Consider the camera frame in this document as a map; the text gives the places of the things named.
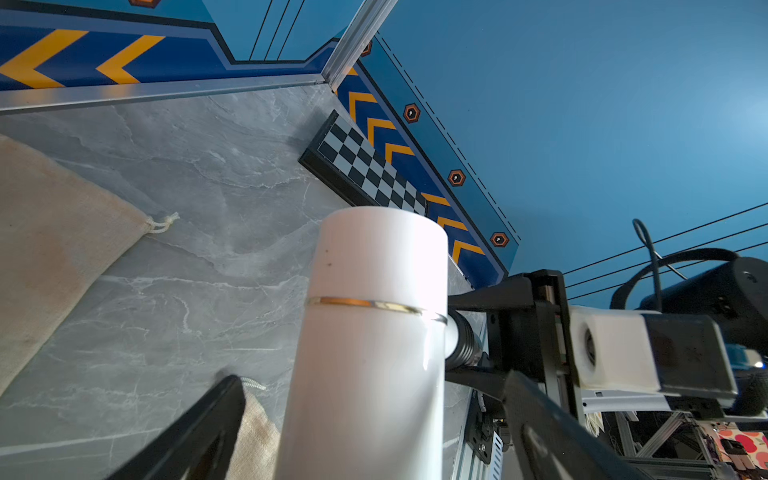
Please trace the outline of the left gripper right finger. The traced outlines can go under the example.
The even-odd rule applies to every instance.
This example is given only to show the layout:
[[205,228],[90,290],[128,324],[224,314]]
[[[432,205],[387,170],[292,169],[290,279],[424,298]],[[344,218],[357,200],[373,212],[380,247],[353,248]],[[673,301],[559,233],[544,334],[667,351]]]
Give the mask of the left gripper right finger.
[[562,410],[537,384],[512,371],[503,404],[524,479],[645,479]]

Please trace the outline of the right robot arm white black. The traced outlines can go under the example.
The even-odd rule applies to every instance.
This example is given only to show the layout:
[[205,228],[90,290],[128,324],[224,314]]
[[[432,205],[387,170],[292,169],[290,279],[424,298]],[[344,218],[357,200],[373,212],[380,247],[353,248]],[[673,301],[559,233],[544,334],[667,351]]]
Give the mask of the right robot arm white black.
[[527,376],[573,416],[587,392],[658,396],[699,419],[767,412],[767,264],[723,248],[649,263],[605,309],[577,306],[556,270],[452,295],[446,378],[502,399]]

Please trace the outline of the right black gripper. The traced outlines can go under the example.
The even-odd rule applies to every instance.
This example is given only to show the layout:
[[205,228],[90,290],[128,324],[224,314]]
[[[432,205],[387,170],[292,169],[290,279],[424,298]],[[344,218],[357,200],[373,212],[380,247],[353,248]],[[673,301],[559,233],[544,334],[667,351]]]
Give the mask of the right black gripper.
[[570,315],[563,274],[539,270],[448,297],[455,312],[486,315],[487,360],[460,364],[463,348],[446,363],[446,380],[499,399],[504,378],[521,373],[575,419],[582,403],[573,365],[572,342],[566,338]]

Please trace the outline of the white hair dryer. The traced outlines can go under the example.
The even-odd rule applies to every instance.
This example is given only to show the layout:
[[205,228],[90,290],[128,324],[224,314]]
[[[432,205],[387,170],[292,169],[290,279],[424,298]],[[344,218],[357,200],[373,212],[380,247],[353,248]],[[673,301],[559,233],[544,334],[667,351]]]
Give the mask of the white hair dryer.
[[321,224],[279,479],[439,479],[451,261],[434,221],[354,207]]

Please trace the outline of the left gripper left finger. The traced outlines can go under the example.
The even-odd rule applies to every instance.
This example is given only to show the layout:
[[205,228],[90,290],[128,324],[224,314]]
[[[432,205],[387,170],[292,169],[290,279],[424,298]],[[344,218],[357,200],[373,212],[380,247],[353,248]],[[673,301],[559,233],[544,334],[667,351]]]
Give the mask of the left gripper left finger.
[[128,460],[111,479],[224,479],[246,399],[241,379],[229,375]]

